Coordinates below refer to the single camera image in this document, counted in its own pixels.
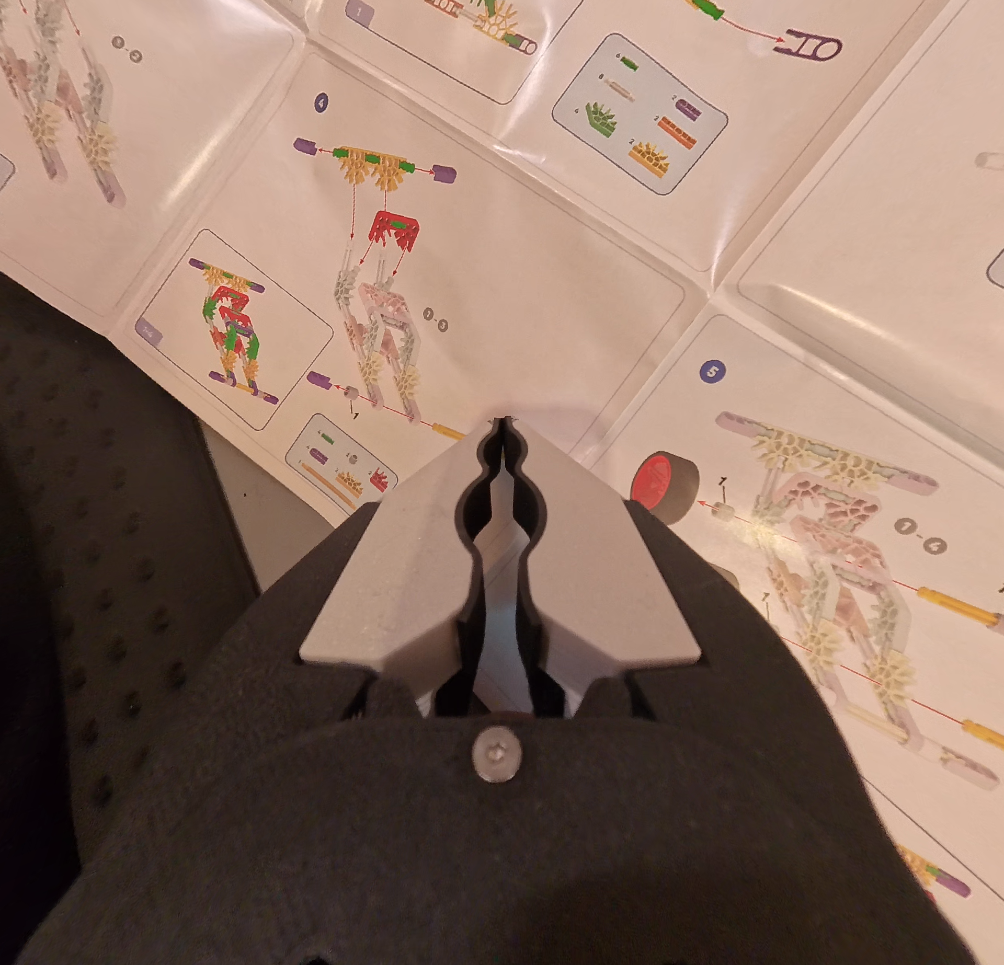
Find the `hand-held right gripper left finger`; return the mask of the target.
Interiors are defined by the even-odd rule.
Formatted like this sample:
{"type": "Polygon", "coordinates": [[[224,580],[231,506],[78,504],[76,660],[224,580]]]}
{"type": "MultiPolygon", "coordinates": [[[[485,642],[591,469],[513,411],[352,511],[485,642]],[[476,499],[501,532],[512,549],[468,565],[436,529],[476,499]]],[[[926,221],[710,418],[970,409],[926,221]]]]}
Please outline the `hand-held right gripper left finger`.
{"type": "Polygon", "coordinates": [[[474,538],[491,520],[503,421],[485,423],[383,497],[301,648],[433,692],[439,715],[468,713],[485,634],[474,538]]]}

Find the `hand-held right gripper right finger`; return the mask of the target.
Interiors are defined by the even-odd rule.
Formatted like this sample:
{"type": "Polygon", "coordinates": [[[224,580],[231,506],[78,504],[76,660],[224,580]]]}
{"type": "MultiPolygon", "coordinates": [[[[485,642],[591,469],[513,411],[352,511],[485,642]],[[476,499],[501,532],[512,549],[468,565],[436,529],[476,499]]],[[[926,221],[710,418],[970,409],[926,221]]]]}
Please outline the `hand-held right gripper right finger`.
{"type": "Polygon", "coordinates": [[[626,504],[527,424],[504,422],[519,557],[516,632],[534,713],[626,670],[691,665],[701,649],[626,504]]]}

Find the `toy instruction sheet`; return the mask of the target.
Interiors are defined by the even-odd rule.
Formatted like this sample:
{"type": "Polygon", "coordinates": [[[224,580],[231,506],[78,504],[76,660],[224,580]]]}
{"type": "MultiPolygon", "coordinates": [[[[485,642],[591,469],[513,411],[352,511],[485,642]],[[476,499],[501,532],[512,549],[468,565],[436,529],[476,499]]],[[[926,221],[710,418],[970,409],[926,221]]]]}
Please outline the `toy instruction sheet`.
{"type": "Polygon", "coordinates": [[[332,524],[528,422],[1002,963],[1002,0],[2,0],[2,272],[332,524]]]}

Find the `black perforated pad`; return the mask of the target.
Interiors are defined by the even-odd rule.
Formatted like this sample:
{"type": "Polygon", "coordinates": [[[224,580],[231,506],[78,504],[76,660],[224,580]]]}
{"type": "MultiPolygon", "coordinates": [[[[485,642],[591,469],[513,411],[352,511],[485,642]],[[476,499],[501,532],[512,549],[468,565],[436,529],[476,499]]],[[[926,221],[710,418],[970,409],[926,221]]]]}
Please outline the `black perforated pad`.
{"type": "Polygon", "coordinates": [[[2,277],[2,963],[257,583],[194,415],[2,277]]]}

